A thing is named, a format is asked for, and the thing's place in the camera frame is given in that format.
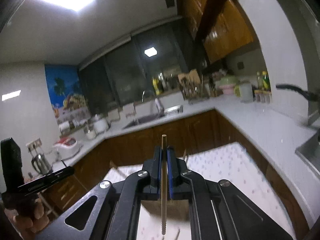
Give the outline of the person left hand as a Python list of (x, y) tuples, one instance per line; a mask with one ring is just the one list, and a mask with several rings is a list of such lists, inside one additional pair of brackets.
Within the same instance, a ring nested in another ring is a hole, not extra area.
[(35, 239), (35, 236), (49, 224), (40, 199), (35, 202), (34, 218), (23, 217), (16, 210), (4, 209), (4, 213), (23, 239)]

